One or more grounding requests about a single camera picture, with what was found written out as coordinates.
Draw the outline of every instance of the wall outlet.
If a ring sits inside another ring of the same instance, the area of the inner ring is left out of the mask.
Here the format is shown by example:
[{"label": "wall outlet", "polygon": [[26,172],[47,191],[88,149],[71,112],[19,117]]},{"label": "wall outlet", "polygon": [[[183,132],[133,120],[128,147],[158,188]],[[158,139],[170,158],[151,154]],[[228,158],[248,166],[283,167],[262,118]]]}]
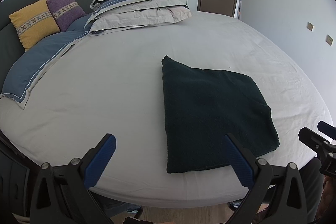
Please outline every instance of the wall outlet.
[{"label": "wall outlet", "polygon": [[313,31],[314,25],[308,22],[307,29]]},{"label": "wall outlet", "polygon": [[333,39],[327,35],[327,39],[326,39],[326,42],[331,46],[333,44]]}]

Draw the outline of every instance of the folded duvet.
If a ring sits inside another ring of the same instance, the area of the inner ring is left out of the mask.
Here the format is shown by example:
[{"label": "folded duvet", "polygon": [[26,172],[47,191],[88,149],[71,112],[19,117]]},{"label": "folded duvet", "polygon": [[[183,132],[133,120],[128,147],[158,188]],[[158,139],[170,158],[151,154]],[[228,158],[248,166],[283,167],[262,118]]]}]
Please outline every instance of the folded duvet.
[{"label": "folded duvet", "polygon": [[179,0],[94,0],[95,10],[85,26],[89,35],[177,23],[191,16],[187,5]]},{"label": "folded duvet", "polygon": [[43,38],[13,64],[6,76],[0,98],[11,98],[24,109],[32,89],[41,77],[87,33],[67,31]]},{"label": "folded duvet", "polygon": [[191,17],[178,0],[148,0],[107,11],[94,20],[89,35],[177,23]]}]

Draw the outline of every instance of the blue pillowcase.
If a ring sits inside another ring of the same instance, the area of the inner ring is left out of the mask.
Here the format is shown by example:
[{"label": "blue pillowcase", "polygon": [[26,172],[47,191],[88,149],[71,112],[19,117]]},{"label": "blue pillowcase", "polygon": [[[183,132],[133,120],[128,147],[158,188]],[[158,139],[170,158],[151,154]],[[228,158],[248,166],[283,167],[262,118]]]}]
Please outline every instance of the blue pillowcase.
[{"label": "blue pillowcase", "polygon": [[90,18],[92,13],[80,17],[78,19],[76,19],[73,23],[70,24],[70,26],[67,29],[68,31],[89,31],[91,29],[91,26],[93,24],[93,21],[90,22],[84,29],[85,23],[88,21],[88,19]]},{"label": "blue pillowcase", "polygon": [[24,109],[30,91],[45,72],[88,32],[67,31],[43,38],[24,53],[9,70],[1,96],[15,100]]}]

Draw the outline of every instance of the dark green towel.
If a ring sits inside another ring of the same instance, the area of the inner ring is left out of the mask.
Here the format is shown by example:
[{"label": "dark green towel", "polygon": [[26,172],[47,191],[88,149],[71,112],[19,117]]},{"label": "dark green towel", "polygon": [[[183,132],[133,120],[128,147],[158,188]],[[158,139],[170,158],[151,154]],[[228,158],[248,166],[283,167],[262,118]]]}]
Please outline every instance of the dark green towel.
[{"label": "dark green towel", "polygon": [[256,156],[279,146],[271,109],[251,77],[162,60],[168,173],[229,165],[222,138],[232,133]]}]

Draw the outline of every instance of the white bed sheet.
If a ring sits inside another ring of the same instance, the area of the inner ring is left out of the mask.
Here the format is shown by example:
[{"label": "white bed sheet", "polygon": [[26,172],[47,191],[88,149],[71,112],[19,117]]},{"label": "white bed sheet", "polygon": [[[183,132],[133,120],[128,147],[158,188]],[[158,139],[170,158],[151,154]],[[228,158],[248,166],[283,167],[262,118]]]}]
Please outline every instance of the white bed sheet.
[{"label": "white bed sheet", "polygon": [[320,94],[274,43],[234,18],[196,12],[177,24],[85,37],[33,88],[26,108],[0,100],[0,128],[38,164],[67,164],[105,133],[117,149],[96,187],[104,196],[144,206],[211,206],[244,197],[232,168],[167,174],[161,60],[249,75],[272,109],[279,148],[263,157],[299,168],[315,153],[299,130],[332,124]]}]

